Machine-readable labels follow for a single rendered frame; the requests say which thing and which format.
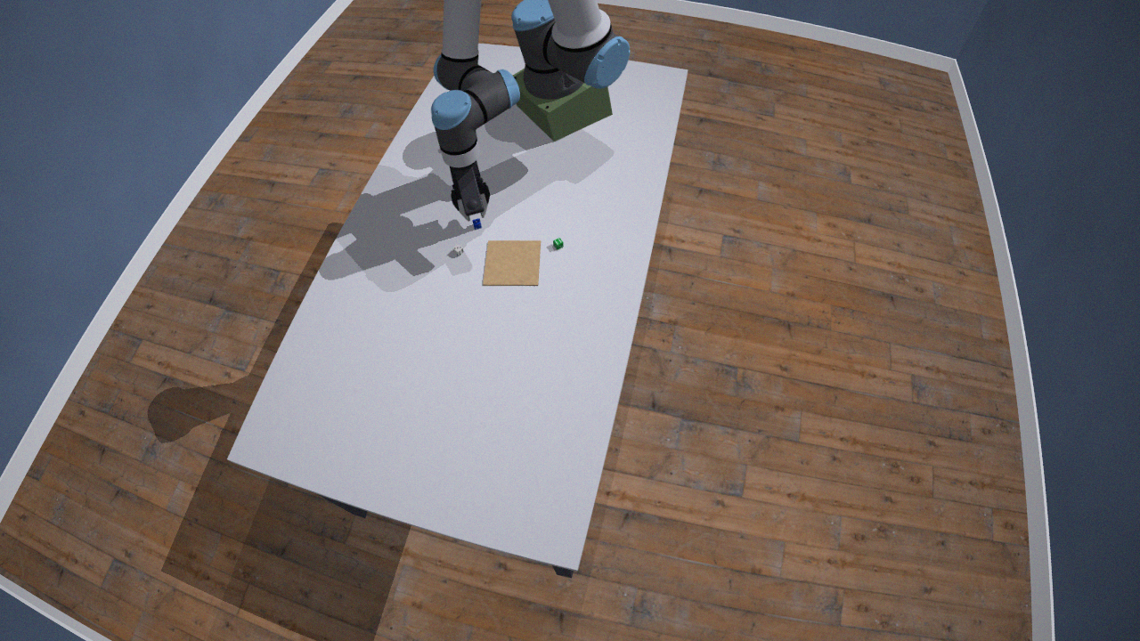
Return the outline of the tan mat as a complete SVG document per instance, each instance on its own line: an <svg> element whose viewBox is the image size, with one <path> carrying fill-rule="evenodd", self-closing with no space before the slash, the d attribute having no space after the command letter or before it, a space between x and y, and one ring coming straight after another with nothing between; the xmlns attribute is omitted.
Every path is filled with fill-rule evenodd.
<svg viewBox="0 0 1140 641"><path fill-rule="evenodd" d="M482 287L538 287L540 240L488 240Z"/></svg>

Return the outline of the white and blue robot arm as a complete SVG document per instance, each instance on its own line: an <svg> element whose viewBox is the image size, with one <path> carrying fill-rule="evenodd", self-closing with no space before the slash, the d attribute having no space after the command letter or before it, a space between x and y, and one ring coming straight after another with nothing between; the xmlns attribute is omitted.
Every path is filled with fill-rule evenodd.
<svg viewBox="0 0 1140 641"><path fill-rule="evenodd" d="M435 98L431 114L448 167L474 163L477 128L520 99L508 70L492 73L479 65L480 13L481 0L443 0L443 57L439 54L433 76L451 91ZM510 18L524 55L526 90L537 98L562 98L583 84L611 86L630 60L630 42L614 34L596 0L524 0ZM455 177L465 214L482 214L473 167Z"/></svg>

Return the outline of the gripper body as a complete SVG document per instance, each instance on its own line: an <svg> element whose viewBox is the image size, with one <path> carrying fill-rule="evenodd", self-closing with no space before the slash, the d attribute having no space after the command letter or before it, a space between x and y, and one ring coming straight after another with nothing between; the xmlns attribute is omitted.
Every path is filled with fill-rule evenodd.
<svg viewBox="0 0 1140 641"><path fill-rule="evenodd" d="M484 189L484 186L482 186L482 178L480 178L479 167L477 165L477 163L474 165L473 164L469 164L469 167L451 167L451 181L453 181L451 187L455 190L455 195L457 196L457 198L461 198L461 190L459 190L459 184L457 182L455 175L453 175L453 171L467 170L471 169L471 167L473 167L474 177L477 178L477 185L479 185L479 193L482 193L482 190Z"/></svg>

